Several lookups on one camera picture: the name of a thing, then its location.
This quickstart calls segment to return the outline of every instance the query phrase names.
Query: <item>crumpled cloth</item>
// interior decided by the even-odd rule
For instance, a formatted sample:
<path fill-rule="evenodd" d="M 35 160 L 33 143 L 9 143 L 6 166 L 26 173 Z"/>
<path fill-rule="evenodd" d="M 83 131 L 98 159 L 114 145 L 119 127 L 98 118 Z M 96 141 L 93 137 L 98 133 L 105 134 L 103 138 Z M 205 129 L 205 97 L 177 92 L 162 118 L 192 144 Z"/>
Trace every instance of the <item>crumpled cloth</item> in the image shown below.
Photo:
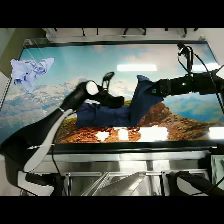
<path fill-rule="evenodd" d="M 137 75 L 138 85 L 130 106 L 110 108 L 100 104 L 83 103 L 77 110 L 77 127 L 135 127 L 150 107 L 163 101 L 163 97 L 145 92 L 154 82 Z"/>
<path fill-rule="evenodd" d="M 11 60 L 12 81 L 15 85 L 23 85 L 24 89 L 31 93 L 34 90 L 34 80 L 45 75 L 54 63 L 54 58 L 43 59 L 40 62 L 34 60 Z"/>

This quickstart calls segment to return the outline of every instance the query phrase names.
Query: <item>brown rocky hill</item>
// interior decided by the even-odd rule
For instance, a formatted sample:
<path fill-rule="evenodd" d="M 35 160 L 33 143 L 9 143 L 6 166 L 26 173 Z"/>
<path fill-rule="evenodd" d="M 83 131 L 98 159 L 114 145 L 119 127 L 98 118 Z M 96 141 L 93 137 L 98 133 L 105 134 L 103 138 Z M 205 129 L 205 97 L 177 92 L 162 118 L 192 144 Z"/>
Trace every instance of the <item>brown rocky hill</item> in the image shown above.
<path fill-rule="evenodd" d="M 60 127 L 56 143 L 72 142 L 101 142 L 96 134 L 101 131 L 109 132 L 108 138 L 103 142 L 122 142 L 119 140 L 118 130 L 114 128 L 77 128 L 76 120 L 65 121 Z M 141 119 L 137 127 L 127 128 L 129 141 L 135 142 L 140 139 L 138 132 L 140 127 L 166 127 L 168 129 L 168 140 L 197 140 L 208 139 L 209 127 L 224 126 L 224 122 L 201 122 L 173 114 L 164 103 L 159 103 L 150 108 L 149 112 Z"/>

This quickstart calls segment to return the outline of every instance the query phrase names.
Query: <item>black border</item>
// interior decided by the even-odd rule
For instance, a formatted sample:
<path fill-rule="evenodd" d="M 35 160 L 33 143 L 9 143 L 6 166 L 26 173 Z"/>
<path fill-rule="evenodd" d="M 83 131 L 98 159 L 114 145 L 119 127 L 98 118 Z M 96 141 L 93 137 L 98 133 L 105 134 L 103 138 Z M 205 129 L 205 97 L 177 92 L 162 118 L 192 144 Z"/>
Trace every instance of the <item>black border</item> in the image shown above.
<path fill-rule="evenodd" d="M 47 43 L 26 45 L 25 48 L 45 48 L 61 46 L 92 46 L 92 45 L 124 45 L 124 44 L 207 44 L 207 41 L 191 40 L 134 40 L 134 41 L 96 41 L 96 42 L 70 42 Z M 196 140 L 196 141 L 161 141 L 161 142 L 114 142 L 114 143 L 63 143 L 56 144 L 54 154 L 116 154 L 116 153 L 146 153 L 146 152 L 181 152 L 208 150 L 217 143 L 224 144 L 221 140 Z"/>

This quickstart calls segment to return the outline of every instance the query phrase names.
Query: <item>dark blue garment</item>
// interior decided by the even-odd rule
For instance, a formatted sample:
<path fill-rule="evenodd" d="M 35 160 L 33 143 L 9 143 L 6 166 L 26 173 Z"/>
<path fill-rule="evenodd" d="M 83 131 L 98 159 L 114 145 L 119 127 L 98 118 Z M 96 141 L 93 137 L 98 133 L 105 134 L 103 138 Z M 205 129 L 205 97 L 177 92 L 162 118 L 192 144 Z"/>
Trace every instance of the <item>dark blue garment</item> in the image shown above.
<path fill-rule="evenodd" d="M 77 127 L 133 127 L 149 111 L 150 107 L 163 101 L 162 97 L 145 92 L 154 83 L 138 75 L 138 85 L 130 106 L 110 108 L 99 104 L 84 103 L 77 111 Z"/>

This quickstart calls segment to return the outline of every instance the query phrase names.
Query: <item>white cloth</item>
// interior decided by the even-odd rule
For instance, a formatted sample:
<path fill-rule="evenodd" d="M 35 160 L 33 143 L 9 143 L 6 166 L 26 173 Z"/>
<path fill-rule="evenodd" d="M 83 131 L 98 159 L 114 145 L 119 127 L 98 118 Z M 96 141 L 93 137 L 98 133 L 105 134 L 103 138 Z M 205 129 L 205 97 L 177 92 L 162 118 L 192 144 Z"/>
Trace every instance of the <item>white cloth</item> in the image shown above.
<path fill-rule="evenodd" d="M 23 85 L 27 92 L 34 90 L 34 80 L 45 75 L 54 63 L 54 58 L 43 59 L 40 62 L 34 60 L 11 60 L 12 81 L 15 85 Z"/>

